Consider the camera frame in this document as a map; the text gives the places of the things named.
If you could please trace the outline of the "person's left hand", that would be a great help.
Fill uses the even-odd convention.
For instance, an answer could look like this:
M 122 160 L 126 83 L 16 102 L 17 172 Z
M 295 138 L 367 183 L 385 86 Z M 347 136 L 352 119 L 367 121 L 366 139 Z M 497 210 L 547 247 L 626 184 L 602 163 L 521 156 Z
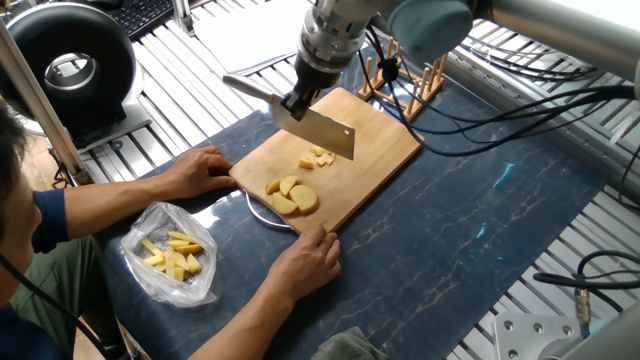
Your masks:
M 232 188 L 236 182 L 228 172 L 233 166 L 216 146 L 189 150 L 167 171 L 153 178 L 157 200 L 189 199 Z

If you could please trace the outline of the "person's right hand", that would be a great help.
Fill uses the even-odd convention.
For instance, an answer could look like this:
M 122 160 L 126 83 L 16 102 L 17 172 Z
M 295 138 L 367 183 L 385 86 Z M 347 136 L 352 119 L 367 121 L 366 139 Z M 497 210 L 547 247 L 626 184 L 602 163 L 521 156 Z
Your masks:
M 294 304 L 341 273 L 340 253 L 336 233 L 318 228 L 303 234 L 276 259 L 261 288 L 277 299 Z

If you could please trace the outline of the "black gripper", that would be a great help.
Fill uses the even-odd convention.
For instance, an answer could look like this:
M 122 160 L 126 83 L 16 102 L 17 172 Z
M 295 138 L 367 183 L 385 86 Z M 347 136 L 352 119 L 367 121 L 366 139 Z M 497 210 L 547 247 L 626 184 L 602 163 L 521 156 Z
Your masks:
M 308 109 L 330 93 L 359 49 L 359 38 L 301 35 L 297 54 L 297 85 L 280 104 L 300 121 Z

